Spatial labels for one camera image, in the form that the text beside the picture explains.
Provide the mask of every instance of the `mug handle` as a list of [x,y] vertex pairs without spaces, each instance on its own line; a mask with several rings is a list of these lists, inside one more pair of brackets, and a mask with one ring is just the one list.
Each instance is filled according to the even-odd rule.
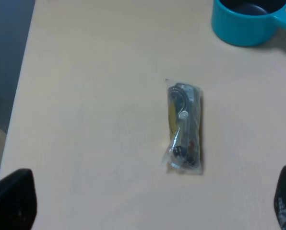
[[286,29],[286,11],[285,10],[281,10],[281,11],[275,12],[273,17],[275,19],[275,23],[278,26],[283,27],[284,29]]

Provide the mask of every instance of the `desk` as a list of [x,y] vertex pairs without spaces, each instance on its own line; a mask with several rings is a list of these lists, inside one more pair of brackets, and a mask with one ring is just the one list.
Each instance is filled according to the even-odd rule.
[[[212,0],[39,0],[0,178],[34,172],[34,230],[278,230],[286,31],[211,30]],[[168,172],[165,79],[203,91],[202,176]]]

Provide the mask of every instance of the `clear plastic packaging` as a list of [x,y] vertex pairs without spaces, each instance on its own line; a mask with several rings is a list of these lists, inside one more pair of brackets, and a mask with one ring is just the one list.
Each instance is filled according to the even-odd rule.
[[179,172],[201,174],[201,90],[167,80],[167,104],[171,141],[164,161]]

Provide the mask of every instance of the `blue cup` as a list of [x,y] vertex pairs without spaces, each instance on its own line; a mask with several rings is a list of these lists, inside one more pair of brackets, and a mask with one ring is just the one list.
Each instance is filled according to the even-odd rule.
[[223,41],[255,46],[286,29],[286,0],[214,0],[212,28]]

